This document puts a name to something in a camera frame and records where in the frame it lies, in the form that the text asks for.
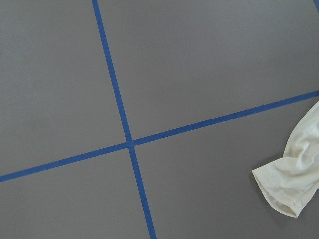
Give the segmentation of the cream long-sleeve printed shirt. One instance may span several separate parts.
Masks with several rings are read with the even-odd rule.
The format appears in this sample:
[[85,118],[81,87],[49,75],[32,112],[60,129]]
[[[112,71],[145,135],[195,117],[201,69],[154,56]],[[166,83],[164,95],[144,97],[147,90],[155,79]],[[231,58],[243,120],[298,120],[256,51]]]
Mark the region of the cream long-sleeve printed shirt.
[[283,156],[252,170],[268,204],[296,218],[319,188],[319,104],[291,132]]

